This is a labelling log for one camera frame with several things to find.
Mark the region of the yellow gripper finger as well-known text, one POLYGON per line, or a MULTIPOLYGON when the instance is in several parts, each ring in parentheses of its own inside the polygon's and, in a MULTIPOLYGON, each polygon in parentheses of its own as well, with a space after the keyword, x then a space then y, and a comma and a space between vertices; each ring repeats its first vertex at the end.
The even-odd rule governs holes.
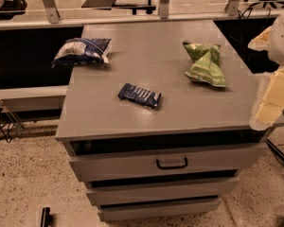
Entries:
POLYGON ((284 111, 284 66, 273 73, 265 72, 259 79, 257 99, 251 111, 249 125, 264 131, 271 127, 284 111))

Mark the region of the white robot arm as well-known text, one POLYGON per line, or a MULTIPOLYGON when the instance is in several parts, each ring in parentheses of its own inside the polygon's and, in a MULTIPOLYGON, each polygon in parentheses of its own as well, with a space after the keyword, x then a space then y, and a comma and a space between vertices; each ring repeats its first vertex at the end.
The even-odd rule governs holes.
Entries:
POLYGON ((273 126, 284 111, 284 10, 248 47, 266 50, 269 60, 278 64, 273 73, 263 74, 249 121, 253 130, 264 131, 273 126))

